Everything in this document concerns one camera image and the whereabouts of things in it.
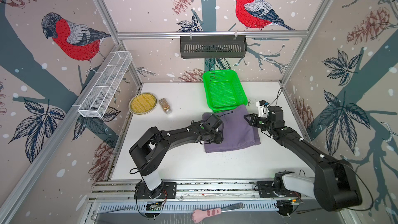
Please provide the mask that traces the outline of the purple trousers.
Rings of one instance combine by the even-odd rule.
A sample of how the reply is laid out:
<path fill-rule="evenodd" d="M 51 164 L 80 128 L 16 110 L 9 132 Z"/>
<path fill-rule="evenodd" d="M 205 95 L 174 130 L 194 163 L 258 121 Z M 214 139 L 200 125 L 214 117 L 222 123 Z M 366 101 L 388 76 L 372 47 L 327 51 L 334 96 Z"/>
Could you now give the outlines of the purple trousers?
<path fill-rule="evenodd" d="M 223 141 L 221 144 L 205 144 L 206 153 L 236 151 L 261 144 L 257 129 L 250 126 L 244 118 L 248 115 L 245 105 L 215 114 L 223 122 Z"/>

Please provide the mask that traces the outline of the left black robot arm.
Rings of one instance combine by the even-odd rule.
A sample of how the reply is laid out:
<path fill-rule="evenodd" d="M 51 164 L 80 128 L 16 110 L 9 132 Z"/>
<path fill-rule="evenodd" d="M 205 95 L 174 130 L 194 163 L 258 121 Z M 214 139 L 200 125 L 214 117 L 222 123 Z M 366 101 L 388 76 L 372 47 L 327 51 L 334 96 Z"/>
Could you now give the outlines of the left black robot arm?
<path fill-rule="evenodd" d="M 222 125 L 223 122 L 217 119 L 193 121 L 189 126 L 176 130 L 148 129 L 129 150 L 147 189 L 156 191 L 162 185 L 158 167 L 169 150 L 186 144 L 220 144 L 223 141 L 223 133 L 219 129 Z"/>

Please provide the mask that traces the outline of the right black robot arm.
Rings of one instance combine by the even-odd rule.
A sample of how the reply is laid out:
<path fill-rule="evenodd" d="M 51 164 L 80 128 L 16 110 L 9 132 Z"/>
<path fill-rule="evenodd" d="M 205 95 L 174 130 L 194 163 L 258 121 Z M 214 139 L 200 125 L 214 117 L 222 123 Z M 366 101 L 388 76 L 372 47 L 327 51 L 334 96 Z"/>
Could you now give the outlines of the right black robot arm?
<path fill-rule="evenodd" d="M 294 129 L 285 125 L 281 107 L 271 106 L 267 111 L 266 117 L 248 114 L 244 118 L 250 126 L 268 132 L 273 140 L 297 155 L 315 174 L 314 178 L 294 173 L 282 175 L 281 182 L 286 190 L 316 199 L 329 212 L 362 204 L 357 177 L 348 161 L 337 160 L 304 141 Z"/>

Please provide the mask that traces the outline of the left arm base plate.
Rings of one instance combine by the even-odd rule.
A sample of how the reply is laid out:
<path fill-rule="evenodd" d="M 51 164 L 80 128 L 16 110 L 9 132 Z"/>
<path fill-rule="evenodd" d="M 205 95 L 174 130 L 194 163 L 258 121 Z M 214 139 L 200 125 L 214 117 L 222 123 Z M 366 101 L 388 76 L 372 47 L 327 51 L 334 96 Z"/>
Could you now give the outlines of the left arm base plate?
<path fill-rule="evenodd" d="M 175 199 L 177 191 L 176 182 L 162 182 L 156 189 L 149 190 L 144 181 L 135 186 L 135 200 Z"/>

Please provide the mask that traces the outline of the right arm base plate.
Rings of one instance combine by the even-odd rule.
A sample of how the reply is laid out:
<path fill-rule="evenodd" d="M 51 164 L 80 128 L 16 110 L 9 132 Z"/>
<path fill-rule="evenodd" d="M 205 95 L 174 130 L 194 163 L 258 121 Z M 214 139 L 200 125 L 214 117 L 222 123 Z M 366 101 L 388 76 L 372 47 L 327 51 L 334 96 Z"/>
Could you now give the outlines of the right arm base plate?
<path fill-rule="evenodd" d="M 273 181 L 258 181 L 254 186 L 254 191 L 260 198 L 300 198 L 301 194 L 285 188 L 277 188 Z"/>

